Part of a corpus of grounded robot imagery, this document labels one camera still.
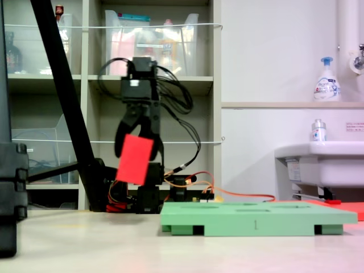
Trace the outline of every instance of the red card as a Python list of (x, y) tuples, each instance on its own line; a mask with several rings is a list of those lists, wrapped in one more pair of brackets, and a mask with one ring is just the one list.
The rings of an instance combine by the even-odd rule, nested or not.
[(121, 151), (116, 180), (144, 185), (153, 140), (127, 134)]

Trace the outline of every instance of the green plastic board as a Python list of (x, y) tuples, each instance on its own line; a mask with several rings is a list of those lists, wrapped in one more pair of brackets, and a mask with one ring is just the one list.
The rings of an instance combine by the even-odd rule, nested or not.
[(172, 235), (300, 236), (342, 234), (358, 217), (307, 202), (165, 202), (160, 221)]

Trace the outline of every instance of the white table surface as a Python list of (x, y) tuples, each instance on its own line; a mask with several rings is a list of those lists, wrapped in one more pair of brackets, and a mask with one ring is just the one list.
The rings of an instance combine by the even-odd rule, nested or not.
[(172, 237), (159, 215), (32, 211), (18, 226), (0, 273), (364, 272), (364, 222), (335, 236)]

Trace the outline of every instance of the faucet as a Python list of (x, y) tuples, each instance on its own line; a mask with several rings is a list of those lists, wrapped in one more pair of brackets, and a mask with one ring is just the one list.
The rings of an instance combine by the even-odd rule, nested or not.
[(364, 44), (359, 45), (361, 56), (356, 57), (354, 60), (354, 66), (356, 69), (364, 69)]

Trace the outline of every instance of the white pump bottle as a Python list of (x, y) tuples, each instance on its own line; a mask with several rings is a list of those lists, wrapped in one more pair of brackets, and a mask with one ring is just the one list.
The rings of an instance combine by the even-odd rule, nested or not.
[(330, 69), (331, 57), (322, 58), (324, 63), (324, 71), (316, 84), (315, 92), (313, 93), (314, 101), (341, 101), (341, 88)]

